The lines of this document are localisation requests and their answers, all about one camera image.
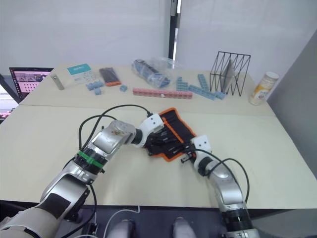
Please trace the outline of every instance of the green band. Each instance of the green band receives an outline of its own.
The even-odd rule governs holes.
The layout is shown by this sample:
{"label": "green band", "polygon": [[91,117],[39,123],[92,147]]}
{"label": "green band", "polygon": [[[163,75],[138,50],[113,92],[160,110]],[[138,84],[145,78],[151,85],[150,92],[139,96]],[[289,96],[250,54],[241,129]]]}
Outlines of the green band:
{"label": "green band", "polygon": [[103,165],[102,165],[102,164],[100,164],[99,162],[97,162],[94,158],[92,158],[92,157],[86,155],[84,152],[78,151],[78,152],[77,152],[77,155],[80,155],[81,157],[83,157],[83,158],[87,161],[88,164],[95,165],[95,166],[97,166],[97,167],[99,167],[99,168],[101,168],[101,169],[103,168]]}

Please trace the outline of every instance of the small box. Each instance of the small box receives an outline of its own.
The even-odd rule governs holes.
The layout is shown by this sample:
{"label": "small box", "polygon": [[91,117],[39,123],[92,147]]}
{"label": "small box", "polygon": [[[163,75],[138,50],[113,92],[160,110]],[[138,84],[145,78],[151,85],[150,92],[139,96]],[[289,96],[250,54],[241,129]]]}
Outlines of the small box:
{"label": "small box", "polygon": [[88,64],[81,64],[67,68],[70,75],[73,76],[75,83],[85,83],[95,80],[95,76]]}

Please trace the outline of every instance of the white curtain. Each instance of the white curtain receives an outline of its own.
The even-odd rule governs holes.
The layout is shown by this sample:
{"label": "white curtain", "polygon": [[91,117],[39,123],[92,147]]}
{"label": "white curtain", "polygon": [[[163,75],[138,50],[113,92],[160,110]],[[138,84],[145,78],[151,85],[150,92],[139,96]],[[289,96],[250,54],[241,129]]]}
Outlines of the white curtain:
{"label": "white curtain", "polygon": [[210,70],[218,51],[250,54],[256,83],[282,78],[316,29],[315,0],[182,0],[176,60]]}
{"label": "white curtain", "polygon": [[168,55],[170,0],[0,0],[0,73]]}

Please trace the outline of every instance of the plastic bag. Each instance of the plastic bag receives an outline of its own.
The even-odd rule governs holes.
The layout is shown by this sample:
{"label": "plastic bag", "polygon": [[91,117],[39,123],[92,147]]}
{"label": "plastic bag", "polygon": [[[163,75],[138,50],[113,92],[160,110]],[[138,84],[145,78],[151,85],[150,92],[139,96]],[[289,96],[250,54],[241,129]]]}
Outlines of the plastic bag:
{"label": "plastic bag", "polygon": [[153,58],[146,62],[136,59],[132,63],[132,70],[155,88],[164,88],[176,81],[175,70],[180,65],[168,58]]}

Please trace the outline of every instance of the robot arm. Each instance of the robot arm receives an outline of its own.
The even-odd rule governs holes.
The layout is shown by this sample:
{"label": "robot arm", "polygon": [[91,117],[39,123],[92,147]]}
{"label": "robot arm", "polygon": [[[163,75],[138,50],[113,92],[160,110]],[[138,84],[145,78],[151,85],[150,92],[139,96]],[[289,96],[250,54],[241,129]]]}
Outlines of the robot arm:
{"label": "robot arm", "polygon": [[[206,135],[193,138],[191,143],[196,149],[211,151]],[[194,168],[203,176],[208,175],[219,163],[202,151],[195,153]],[[221,164],[209,175],[209,181],[215,189],[219,209],[227,228],[226,237],[260,238],[257,229],[253,228],[241,189],[231,172]]]}
{"label": "robot arm", "polygon": [[61,221],[71,218],[84,204],[98,173],[123,144],[142,147],[148,135],[163,128],[158,114],[148,117],[139,129],[115,120],[78,151],[44,190],[41,202],[13,217],[1,227],[2,238],[53,238]]}

